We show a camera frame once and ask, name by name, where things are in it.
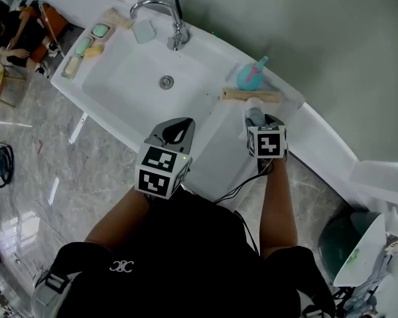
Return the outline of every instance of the black shirt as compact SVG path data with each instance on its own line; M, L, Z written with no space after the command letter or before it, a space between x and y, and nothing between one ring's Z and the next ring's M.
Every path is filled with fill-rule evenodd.
M5 25L5 32L0 36L0 48L7 48L12 38L18 33L21 24L20 15L21 12L12 11L3 18L2 23Z
M287 248L262 260L236 215L184 191L157 201L121 250L73 242L60 249L50 271L82 272L59 317L262 311L296 318L297 290L334 312L311 251Z

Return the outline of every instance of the sink basin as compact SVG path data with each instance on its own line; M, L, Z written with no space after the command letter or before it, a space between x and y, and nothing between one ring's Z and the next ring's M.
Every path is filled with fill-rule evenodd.
M109 7L129 15L130 3L112 1ZM153 128L172 118L191 117L196 122L190 151L191 171L184 185L211 201L256 174L256 160L246 149L243 102L222 101L223 87L235 87L237 73L253 61L215 36L188 25L190 40L178 52L166 47L172 36L172 19L141 9L137 21L148 19L156 30L151 41L138 44L132 30L117 28L103 53L84 59L73 80L61 77L76 42L52 78L52 83L103 128L135 152ZM96 23L103 21L101 16ZM87 36L95 26L87 28ZM303 104L303 96L264 69L260 89L280 91L280 104L264 110L287 125ZM174 85L163 89L159 80L171 76ZM252 183L235 198L220 204L234 210Z
M146 137L171 118L191 117L200 128L220 92L206 83L210 74L197 61L169 51L159 41L140 45L132 32L121 31L109 42L82 89ZM170 89L159 85L165 75L174 79Z

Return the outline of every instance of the faucet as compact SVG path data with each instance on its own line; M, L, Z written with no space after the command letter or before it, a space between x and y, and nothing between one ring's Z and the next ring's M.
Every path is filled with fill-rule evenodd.
M167 0L142 0L134 4L130 10L130 19L134 20L137 18L137 10L146 5L159 5L166 7L172 16L174 28L174 35L168 38L168 48L170 50L179 50L186 44L189 40L189 34L186 29L186 24L180 19L177 10L171 5Z

